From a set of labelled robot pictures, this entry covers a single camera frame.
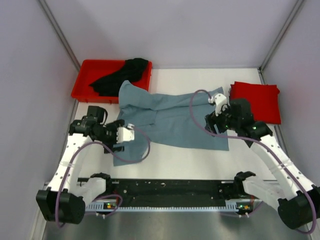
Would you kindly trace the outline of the blue grey t shirt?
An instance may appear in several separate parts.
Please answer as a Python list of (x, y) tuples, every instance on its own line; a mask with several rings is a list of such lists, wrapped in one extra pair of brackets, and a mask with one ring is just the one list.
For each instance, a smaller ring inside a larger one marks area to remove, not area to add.
[(208, 94), (151, 94), (124, 81), (119, 89), (119, 120), (139, 129), (134, 141), (125, 142), (124, 150), (113, 159), (115, 167), (134, 164), (143, 158), (152, 143), (178, 148), (228, 151), (226, 138), (212, 137), (201, 130), (205, 116), (215, 108), (209, 105)]

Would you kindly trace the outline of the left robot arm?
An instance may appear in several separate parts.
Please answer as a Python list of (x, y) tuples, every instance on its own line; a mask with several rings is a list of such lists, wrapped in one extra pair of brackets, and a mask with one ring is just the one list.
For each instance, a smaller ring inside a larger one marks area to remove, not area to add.
[(94, 173), (84, 186), (78, 185), (83, 163), (89, 159), (90, 145), (100, 145), (106, 153), (123, 150), (116, 144), (118, 131), (125, 122), (120, 119), (104, 124), (107, 117), (104, 108), (90, 105), (86, 115), (70, 124), (66, 148), (58, 168), (46, 189), (36, 194), (36, 202), (44, 219), (55, 222), (58, 228), (65, 224), (79, 224), (91, 202), (113, 194), (112, 180), (106, 173)]

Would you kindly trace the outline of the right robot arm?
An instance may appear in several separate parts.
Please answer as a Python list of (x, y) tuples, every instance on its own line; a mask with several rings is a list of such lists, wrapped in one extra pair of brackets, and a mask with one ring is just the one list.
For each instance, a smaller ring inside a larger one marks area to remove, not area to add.
[(267, 166), (278, 185), (266, 183), (252, 172), (236, 175), (233, 192), (239, 198), (253, 195), (277, 211), (282, 222), (292, 230), (311, 224), (312, 233), (320, 217), (320, 188), (295, 166), (282, 150), (268, 125), (256, 121), (250, 103), (244, 99), (227, 101), (223, 94), (208, 98), (214, 112), (205, 116), (205, 129), (214, 137), (224, 137), (227, 130), (236, 133)]

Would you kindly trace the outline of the red t shirt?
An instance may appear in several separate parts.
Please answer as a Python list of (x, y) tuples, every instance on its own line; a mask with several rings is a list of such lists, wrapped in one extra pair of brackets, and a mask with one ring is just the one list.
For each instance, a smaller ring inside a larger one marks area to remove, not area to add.
[(246, 99), (251, 106), (255, 121), (280, 125), (282, 123), (277, 85), (252, 84), (235, 81), (230, 85), (230, 99)]

